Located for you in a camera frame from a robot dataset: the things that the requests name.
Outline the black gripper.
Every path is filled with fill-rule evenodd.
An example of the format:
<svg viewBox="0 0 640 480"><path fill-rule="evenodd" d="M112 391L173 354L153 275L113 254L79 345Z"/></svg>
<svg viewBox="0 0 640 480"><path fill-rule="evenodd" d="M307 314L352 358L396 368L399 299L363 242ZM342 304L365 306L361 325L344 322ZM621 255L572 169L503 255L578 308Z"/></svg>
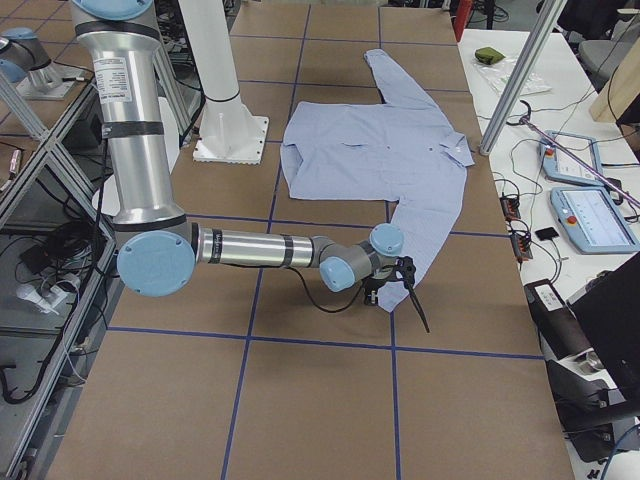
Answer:
<svg viewBox="0 0 640 480"><path fill-rule="evenodd" d="M379 304L379 290L389 282L397 281L397 272L394 269L383 269L363 280L364 298L366 306Z"/></svg>

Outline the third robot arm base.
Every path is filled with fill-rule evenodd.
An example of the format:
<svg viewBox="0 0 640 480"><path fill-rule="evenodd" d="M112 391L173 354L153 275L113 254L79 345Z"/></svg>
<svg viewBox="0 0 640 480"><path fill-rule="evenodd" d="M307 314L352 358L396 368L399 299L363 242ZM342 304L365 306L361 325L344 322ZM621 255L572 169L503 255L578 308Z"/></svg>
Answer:
<svg viewBox="0 0 640 480"><path fill-rule="evenodd" d="M1 72L23 98L31 100L62 100L75 84L86 80L81 68L56 64L27 27L1 33Z"/></svg>

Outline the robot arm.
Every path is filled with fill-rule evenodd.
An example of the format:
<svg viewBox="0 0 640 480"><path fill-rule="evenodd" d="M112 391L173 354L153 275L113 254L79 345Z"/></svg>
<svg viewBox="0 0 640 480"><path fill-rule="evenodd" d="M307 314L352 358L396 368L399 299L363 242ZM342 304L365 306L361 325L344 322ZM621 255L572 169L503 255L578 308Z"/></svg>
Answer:
<svg viewBox="0 0 640 480"><path fill-rule="evenodd" d="M393 281L405 265L404 237L388 223L343 246L324 237L213 229L188 220L175 202L155 62L164 49L151 1L74 1L77 40L90 53L119 209L113 219L117 271L131 290L175 293L200 263L240 268L315 268L339 292L362 283L367 292ZM204 101L200 160L256 164L269 121L243 104L222 5L180 5Z"/></svg>

